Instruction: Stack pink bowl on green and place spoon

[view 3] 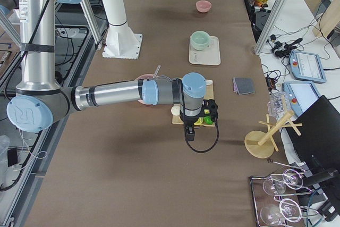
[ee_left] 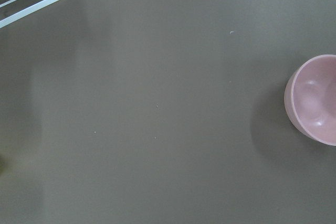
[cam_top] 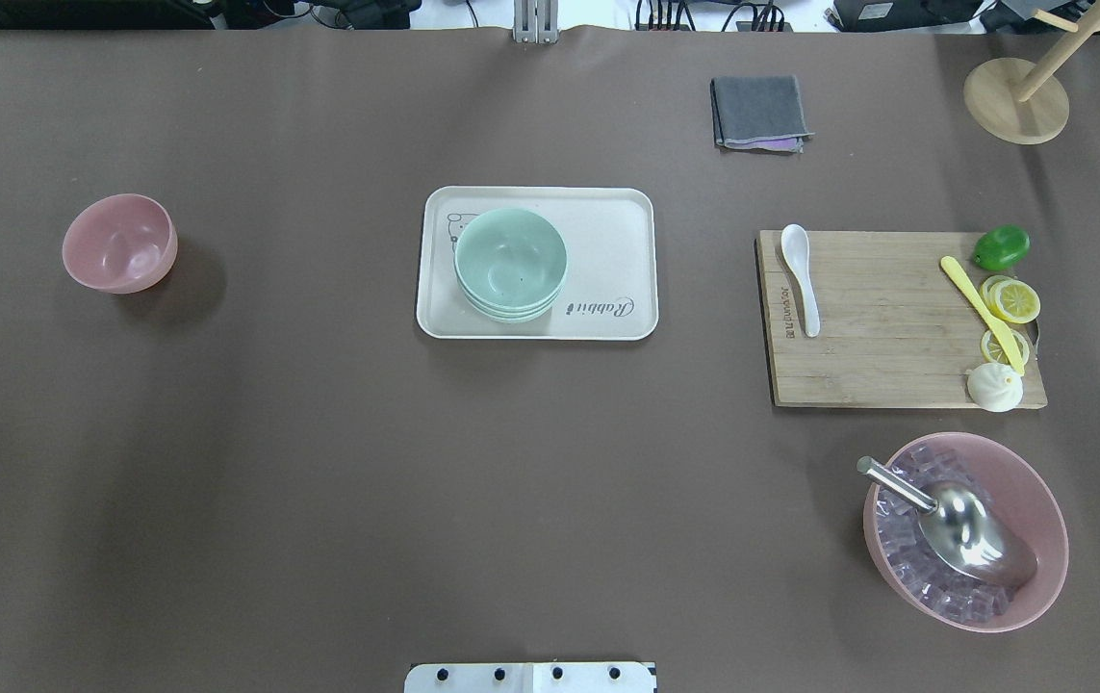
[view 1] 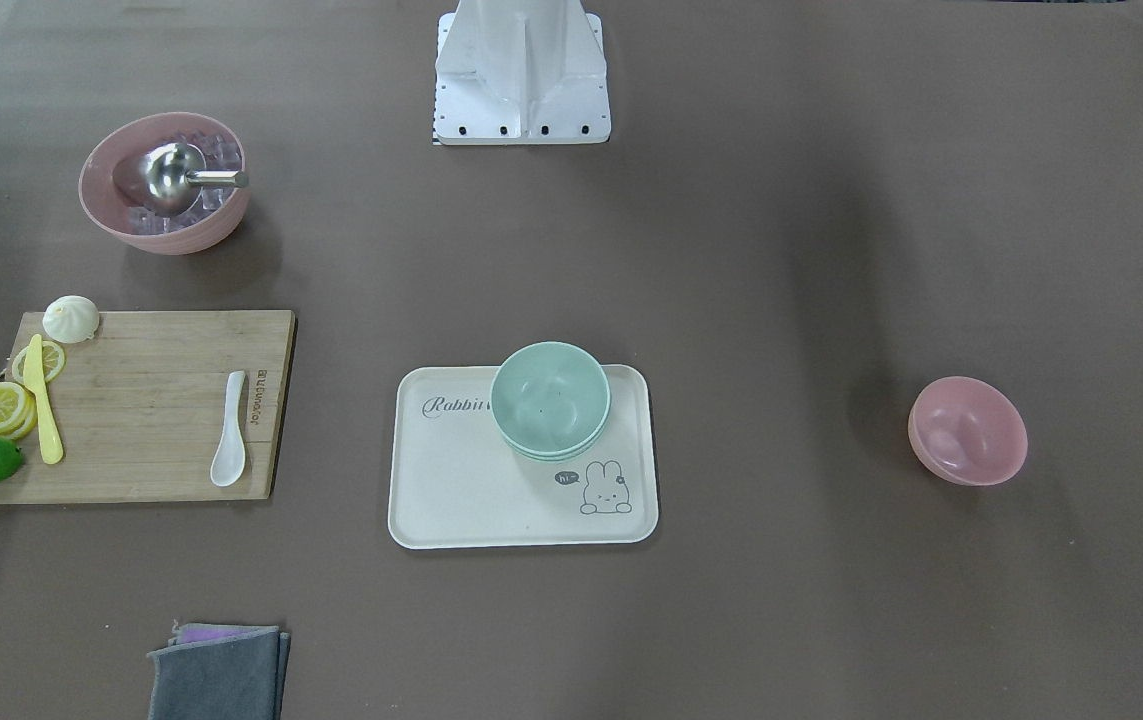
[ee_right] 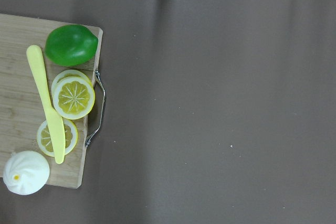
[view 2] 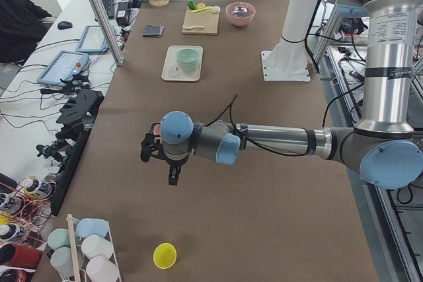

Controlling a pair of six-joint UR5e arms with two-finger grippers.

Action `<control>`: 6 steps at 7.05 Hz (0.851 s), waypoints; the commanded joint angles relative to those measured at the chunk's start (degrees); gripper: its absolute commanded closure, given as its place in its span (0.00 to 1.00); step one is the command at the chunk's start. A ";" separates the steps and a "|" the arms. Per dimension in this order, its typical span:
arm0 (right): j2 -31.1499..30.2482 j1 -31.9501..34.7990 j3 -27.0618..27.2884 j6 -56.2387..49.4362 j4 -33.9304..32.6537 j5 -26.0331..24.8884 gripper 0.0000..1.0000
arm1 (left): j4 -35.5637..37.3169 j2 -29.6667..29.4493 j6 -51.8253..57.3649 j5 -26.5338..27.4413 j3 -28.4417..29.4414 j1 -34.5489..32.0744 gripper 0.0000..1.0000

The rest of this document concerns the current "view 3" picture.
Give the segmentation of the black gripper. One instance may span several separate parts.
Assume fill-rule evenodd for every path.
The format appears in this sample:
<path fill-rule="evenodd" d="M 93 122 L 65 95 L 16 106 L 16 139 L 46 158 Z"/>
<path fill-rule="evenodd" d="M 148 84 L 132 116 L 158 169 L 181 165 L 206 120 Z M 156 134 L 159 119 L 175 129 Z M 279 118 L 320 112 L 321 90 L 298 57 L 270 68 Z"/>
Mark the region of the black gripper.
<path fill-rule="evenodd" d="M 214 99 L 204 99 L 201 108 L 201 117 L 210 116 L 215 122 L 218 120 L 218 106 Z"/>

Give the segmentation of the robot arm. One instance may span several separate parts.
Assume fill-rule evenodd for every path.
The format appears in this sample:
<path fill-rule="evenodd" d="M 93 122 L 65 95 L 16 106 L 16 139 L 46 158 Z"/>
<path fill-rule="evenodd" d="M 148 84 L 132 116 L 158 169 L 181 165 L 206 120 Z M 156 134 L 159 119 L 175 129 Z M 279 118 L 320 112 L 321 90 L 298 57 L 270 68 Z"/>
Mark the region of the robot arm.
<path fill-rule="evenodd" d="M 180 104 L 185 133 L 209 116 L 218 120 L 214 100 L 205 99 L 206 80 L 195 72 L 179 79 L 158 77 L 92 87 L 61 87 L 55 78 L 55 2 L 19 0 L 21 82 L 8 102 L 8 119 L 20 130 L 39 132 L 88 107 L 142 100 L 147 104 Z"/>

